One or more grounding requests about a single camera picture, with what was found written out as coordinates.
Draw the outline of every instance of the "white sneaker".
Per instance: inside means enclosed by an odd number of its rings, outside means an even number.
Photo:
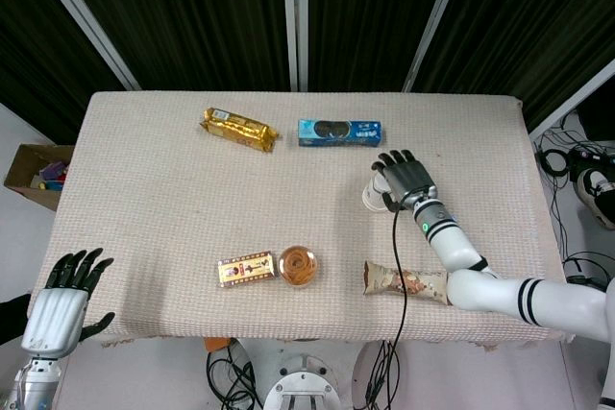
[[[610,182],[599,170],[590,168],[578,175],[575,190],[599,223],[615,230],[615,182]]]

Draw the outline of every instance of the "black stripe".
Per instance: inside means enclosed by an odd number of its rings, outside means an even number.
[[[426,209],[428,206],[432,205],[442,205],[440,201],[437,199],[433,199],[433,202],[427,202],[426,204],[422,204],[416,210],[414,210],[414,220],[416,221],[416,217],[419,216],[419,213]]]
[[[523,312],[523,291],[526,289],[526,285],[528,285],[531,278],[526,278],[521,284],[521,288],[519,288],[519,296],[517,297],[517,306],[519,307],[519,314],[521,314],[521,318],[528,322],[526,315]]]
[[[606,405],[607,407],[615,408],[615,398],[600,398],[599,405]]]
[[[536,322],[536,318],[534,317],[534,313],[531,309],[531,296],[534,293],[534,288],[536,288],[536,285],[538,285],[540,282],[542,282],[542,279],[536,280],[531,287],[529,288],[528,291],[528,314],[529,314],[529,318],[531,319],[532,322],[534,322],[535,325],[540,326],[537,322]]]
[[[476,264],[473,264],[472,266],[470,266],[468,269],[470,271],[482,271],[484,268],[486,268],[487,266],[489,266],[489,263],[487,262],[487,259],[482,256],[481,254],[480,256],[480,261]]]
[[[438,228],[438,229],[436,229],[434,232],[432,232],[432,233],[431,233],[430,237],[427,239],[427,240],[428,240],[428,242],[429,242],[429,243],[431,243],[431,240],[433,239],[433,237],[435,237],[435,235],[436,235],[439,231],[444,230],[444,229],[447,229],[447,228],[458,228],[458,225],[457,225],[457,223],[449,223],[448,225],[443,226],[442,228]]]
[[[439,230],[439,228],[437,228],[440,225],[443,225],[445,223],[455,223],[455,220],[453,218],[444,218],[443,220],[440,221],[436,221],[435,223],[433,223],[433,225],[431,225],[431,227],[429,228],[429,230],[427,231],[427,233],[425,234],[425,238],[427,240],[430,240],[430,235],[433,232],[436,232]]]

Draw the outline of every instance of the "round container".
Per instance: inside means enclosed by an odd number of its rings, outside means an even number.
[[[295,245],[282,252],[278,261],[280,276],[293,287],[305,287],[314,280],[318,270],[318,261],[314,253]]]

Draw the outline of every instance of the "table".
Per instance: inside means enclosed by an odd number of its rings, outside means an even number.
[[[282,138],[265,154],[199,125],[217,107]],[[381,120],[379,148],[302,148],[299,118]],[[108,311],[108,339],[234,336],[394,337],[403,305],[362,295],[365,259],[394,265],[390,213],[361,201],[378,153],[409,148],[440,198],[503,277],[563,280],[521,102],[506,96],[398,93],[140,91],[95,94],[62,192],[41,288],[55,261],[81,248],[113,257],[86,315]],[[398,229],[402,264],[441,269],[416,225]],[[302,290],[281,279],[217,286],[220,258],[291,245],[318,255]],[[410,299],[404,339],[497,343],[558,332],[497,313]]]

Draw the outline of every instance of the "robotic hand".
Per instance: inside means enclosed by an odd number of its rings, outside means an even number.
[[[609,372],[599,409],[615,409],[615,281],[606,294],[582,285],[500,278],[479,255],[456,220],[437,200],[437,188],[408,150],[380,154],[378,173],[363,191],[373,211],[413,211],[413,217],[449,272],[447,295],[460,309],[495,311],[611,344]]]
[[[83,327],[87,302],[100,276],[113,263],[111,258],[104,259],[90,271],[102,252],[69,253],[54,266],[26,325],[21,347],[32,359],[17,374],[7,409],[50,410],[61,375],[58,359],[103,331],[115,317],[110,312],[100,322]]]

